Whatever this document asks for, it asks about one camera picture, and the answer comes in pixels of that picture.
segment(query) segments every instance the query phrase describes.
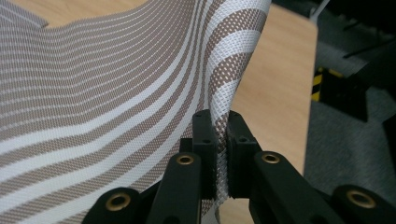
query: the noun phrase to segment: brass insert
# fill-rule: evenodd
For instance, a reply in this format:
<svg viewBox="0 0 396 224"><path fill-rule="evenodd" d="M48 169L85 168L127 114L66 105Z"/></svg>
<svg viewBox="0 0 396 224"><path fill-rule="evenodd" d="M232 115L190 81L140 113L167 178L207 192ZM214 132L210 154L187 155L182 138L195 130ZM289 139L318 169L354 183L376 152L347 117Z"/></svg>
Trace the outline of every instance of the brass insert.
<svg viewBox="0 0 396 224"><path fill-rule="evenodd" d="M374 199L361 191L352 189L346 193L346 196L357 206L363 208L374 208L376 206Z"/></svg>
<svg viewBox="0 0 396 224"><path fill-rule="evenodd" d="M188 155L177 157L177 163L181 165L190 165L194 162L194 158Z"/></svg>
<svg viewBox="0 0 396 224"><path fill-rule="evenodd" d="M262 155L262 160L272 164L280 162L280 158L271 153L265 153L264 155Z"/></svg>
<svg viewBox="0 0 396 224"><path fill-rule="evenodd" d="M131 202L131 197L126 193L115 193L106 202L106 209L111 212L120 211L122 208L128 206Z"/></svg>

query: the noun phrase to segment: table surface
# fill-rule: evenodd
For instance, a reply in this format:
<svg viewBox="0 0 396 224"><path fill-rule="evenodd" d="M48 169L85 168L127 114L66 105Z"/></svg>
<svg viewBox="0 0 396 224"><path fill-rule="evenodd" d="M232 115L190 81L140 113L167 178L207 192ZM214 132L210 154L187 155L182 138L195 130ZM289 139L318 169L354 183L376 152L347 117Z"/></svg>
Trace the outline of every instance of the table surface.
<svg viewBox="0 0 396 224"><path fill-rule="evenodd" d="M61 26L83 18L121 12L145 0L12 0ZM309 121L317 26L282 7L271 5L262 37L233 100L263 150L283 154L302 173ZM222 223L253 223L248 200L228 200Z"/></svg>

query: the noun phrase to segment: striped fabric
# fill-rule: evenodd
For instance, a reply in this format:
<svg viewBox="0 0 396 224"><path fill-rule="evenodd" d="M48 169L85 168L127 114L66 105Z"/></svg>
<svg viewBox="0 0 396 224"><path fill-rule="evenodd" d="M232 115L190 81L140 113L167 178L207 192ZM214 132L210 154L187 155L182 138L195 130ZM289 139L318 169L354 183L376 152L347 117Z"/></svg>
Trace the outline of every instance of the striped fabric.
<svg viewBox="0 0 396 224"><path fill-rule="evenodd" d="M0 223L76 223L110 189L146 189L206 108L219 137L214 211L227 198L231 101L268 8L148 1L47 29L0 1Z"/></svg>

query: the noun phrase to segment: black machine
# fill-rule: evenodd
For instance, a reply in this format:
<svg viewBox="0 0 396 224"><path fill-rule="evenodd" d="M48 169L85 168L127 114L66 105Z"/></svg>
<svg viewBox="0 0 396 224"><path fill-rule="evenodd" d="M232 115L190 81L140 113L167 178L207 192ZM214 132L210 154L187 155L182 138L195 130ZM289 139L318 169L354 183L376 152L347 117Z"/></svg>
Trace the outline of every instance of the black machine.
<svg viewBox="0 0 396 224"><path fill-rule="evenodd" d="M216 195L217 137L209 110L193 116L192 135L180 140L179 153L169 160L160 182L142 193L108 191L83 223L201 223L201 201ZM313 189L285 157L262 151L233 111L227 141L229 194L249 198L255 223L396 223L396 209L367 189L347 185L332 196Z"/></svg>

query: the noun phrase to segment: gray floor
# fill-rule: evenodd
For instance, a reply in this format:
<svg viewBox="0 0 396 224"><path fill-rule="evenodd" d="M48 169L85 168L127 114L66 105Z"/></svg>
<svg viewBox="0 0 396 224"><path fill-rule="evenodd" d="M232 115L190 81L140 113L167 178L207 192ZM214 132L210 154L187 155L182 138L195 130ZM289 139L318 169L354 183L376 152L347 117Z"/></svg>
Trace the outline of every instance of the gray floor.
<svg viewBox="0 0 396 224"><path fill-rule="evenodd" d="M308 0L273 0L307 16L317 4ZM358 25L324 10L318 19L316 67L334 69L346 77L358 72L385 47L348 59L343 56L376 43L375 29ZM381 34L381 39L391 38ZM331 194L340 185L354 184L376 192L396 206L396 174L390 160L382 122L396 114L387 91L366 92L369 121L362 122L331 107L313 102L309 123L304 177L315 188Z"/></svg>

